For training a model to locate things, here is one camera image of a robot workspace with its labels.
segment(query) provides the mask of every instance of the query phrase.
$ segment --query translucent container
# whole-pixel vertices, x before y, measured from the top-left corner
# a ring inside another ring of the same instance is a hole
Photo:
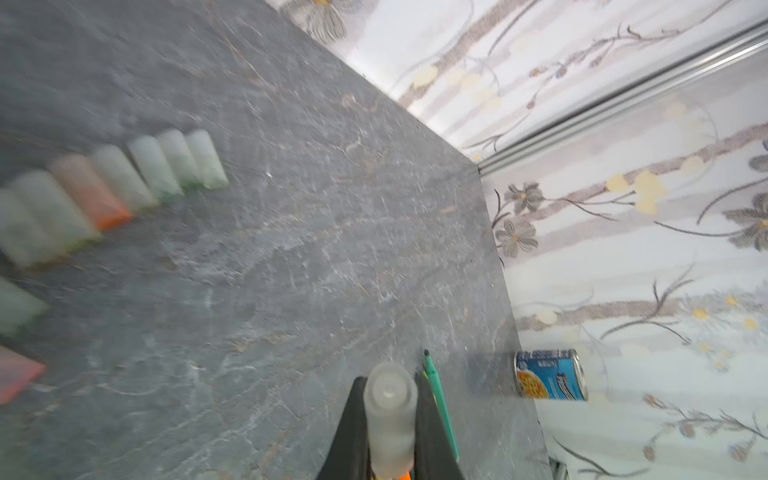
[[[368,376],[362,401],[377,478],[401,478],[413,467],[418,397],[416,383],[402,365],[382,362]]]
[[[133,215],[157,206],[157,200],[120,148],[101,145],[91,154],[91,164]]]
[[[157,135],[157,142],[168,160],[170,169],[184,190],[203,186],[203,178],[197,169],[197,162],[192,156],[187,139],[179,130],[171,128]]]
[[[134,156],[150,192],[161,204],[173,202],[183,195],[157,138],[142,135],[128,144],[128,150]]]
[[[45,366],[0,346],[0,405],[10,402]]]
[[[0,334],[13,335],[48,309],[48,304],[0,276]]]
[[[48,171],[99,230],[122,225],[134,217],[85,156],[72,154],[58,158],[48,165]]]
[[[33,170],[20,175],[10,183],[10,187],[32,216],[65,250],[76,250],[88,242],[101,239],[98,229],[47,171]]]
[[[0,250],[20,268],[42,266],[65,254],[7,188],[0,188]]]
[[[195,130],[187,134],[187,143],[192,150],[197,168],[203,178],[206,188],[223,188],[230,184],[224,167],[221,166],[219,154],[216,153],[214,141],[205,130]]]

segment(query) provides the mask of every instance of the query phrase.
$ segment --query can label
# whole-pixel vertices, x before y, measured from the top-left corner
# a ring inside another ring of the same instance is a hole
[[[515,355],[518,389],[531,399],[581,400],[584,395],[570,350],[533,350]]]

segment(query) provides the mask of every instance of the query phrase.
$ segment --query floral wallpaper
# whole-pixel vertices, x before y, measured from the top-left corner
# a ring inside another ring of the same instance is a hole
[[[472,161],[768,18],[764,0],[267,1]]]
[[[523,347],[585,370],[536,400],[571,477],[765,478],[768,52],[482,180]]]

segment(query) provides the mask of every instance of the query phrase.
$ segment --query plastic tube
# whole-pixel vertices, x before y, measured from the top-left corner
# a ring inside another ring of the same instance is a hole
[[[45,366],[0,346],[0,405],[10,402]]]
[[[224,167],[221,166],[219,154],[216,153],[214,141],[205,130],[195,130],[187,134],[192,155],[197,162],[197,169],[203,178],[206,188],[223,188],[230,184]]]
[[[101,145],[91,154],[91,164],[133,215],[157,206],[157,200],[120,148]]]
[[[168,160],[170,169],[184,190],[203,186],[203,179],[197,169],[197,162],[192,156],[187,139],[179,130],[171,128],[157,135],[157,142]]]
[[[83,214],[53,176],[33,170],[16,177],[11,190],[64,250],[72,251],[101,239],[101,233]]]
[[[0,250],[19,268],[45,265],[65,254],[7,188],[0,188]]]
[[[58,158],[48,165],[48,171],[99,230],[122,225],[134,217],[83,155]]]
[[[416,383],[401,365],[382,362],[362,394],[368,421],[371,469],[378,478],[400,478],[413,467]]]
[[[48,304],[0,276],[0,334],[16,330],[48,309]]]
[[[182,195],[179,182],[170,169],[157,138],[142,135],[128,144],[128,150],[134,156],[150,192],[161,204],[173,202]]]

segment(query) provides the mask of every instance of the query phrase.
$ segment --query green pen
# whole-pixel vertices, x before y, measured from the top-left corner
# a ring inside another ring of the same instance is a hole
[[[448,406],[445,404],[445,396],[442,393],[442,385],[440,384],[440,376],[437,374],[435,364],[432,363],[432,357],[429,356],[429,350],[424,350],[424,370],[429,380],[429,385],[432,387],[432,393],[435,395],[435,402],[437,403],[437,410],[440,411],[442,417],[443,426],[445,426],[445,433],[448,434],[448,440],[451,442],[451,450],[453,450],[453,456],[458,461],[458,448],[456,448],[456,440],[453,438],[453,428],[451,427],[451,419],[448,417]]]

